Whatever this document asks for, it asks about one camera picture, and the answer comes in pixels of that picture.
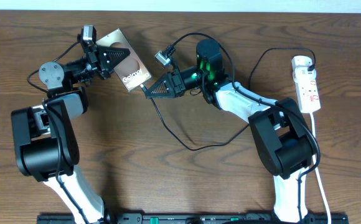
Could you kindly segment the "bronze Galaxy smartphone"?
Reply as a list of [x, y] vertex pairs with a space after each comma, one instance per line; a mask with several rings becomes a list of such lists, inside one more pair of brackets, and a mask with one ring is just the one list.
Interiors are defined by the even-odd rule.
[[126, 48], [130, 51], [130, 55], [115, 67], [115, 73], [128, 92], [133, 91], [152, 77], [121, 29], [105, 35], [96, 43], [104, 47]]

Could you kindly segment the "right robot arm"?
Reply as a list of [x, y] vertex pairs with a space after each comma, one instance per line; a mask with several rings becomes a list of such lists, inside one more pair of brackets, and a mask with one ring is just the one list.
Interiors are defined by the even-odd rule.
[[159, 51], [155, 59], [172, 67], [150, 88], [146, 98], [177, 98], [187, 90], [200, 89], [205, 101], [247, 122], [259, 158], [274, 177], [274, 216], [278, 223], [306, 223], [305, 176], [320, 162], [320, 149], [296, 102], [274, 100], [244, 88], [223, 65], [227, 51], [213, 38], [196, 46], [196, 64], [180, 70], [172, 58], [175, 45]]

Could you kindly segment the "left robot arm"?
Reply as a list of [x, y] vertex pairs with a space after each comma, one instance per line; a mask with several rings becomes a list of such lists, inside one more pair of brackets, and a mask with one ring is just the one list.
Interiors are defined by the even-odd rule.
[[66, 204], [69, 215], [45, 214], [38, 223], [117, 223], [104, 200], [90, 187], [80, 166], [79, 148], [71, 120], [86, 113], [88, 100], [82, 83], [107, 79], [130, 55], [129, 49], [102, 47], [81, 40], [83, 57], [62, 65], [44, 63], [36, 74], [47, 97], [37, 106], [11, 113], [16, 164], [24, 176], [50, 187]]

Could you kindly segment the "white charger plug adapter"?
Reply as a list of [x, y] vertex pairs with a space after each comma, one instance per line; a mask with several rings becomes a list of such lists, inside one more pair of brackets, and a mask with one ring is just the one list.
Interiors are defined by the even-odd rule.
[[292, 68], [295, 70], [297, 67], [310, 67], [313, 65], [312, 59], [304, 55], [297, 55], [291, 60]]

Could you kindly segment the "white power strip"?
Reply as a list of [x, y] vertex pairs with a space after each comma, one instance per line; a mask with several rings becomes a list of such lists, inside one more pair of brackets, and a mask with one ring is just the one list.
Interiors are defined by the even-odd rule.
[[299, 109], [302, 113], [313, 113], [321, 108], [316, 82], [316, 71], [308, 67], [297, 66], [293, 71], [293, 80]]

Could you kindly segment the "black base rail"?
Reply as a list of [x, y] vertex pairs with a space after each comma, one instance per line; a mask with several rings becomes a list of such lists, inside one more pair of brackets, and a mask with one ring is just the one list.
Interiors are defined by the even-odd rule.
[[[220, 224], [220, 223], [281, 223], [272, 213], [247, 213], [243, 215], [160, 215], [122, 213], [113, 223], [117, 224]], [[75, 224], [72, 215], [39, 215], [37, 224]]]

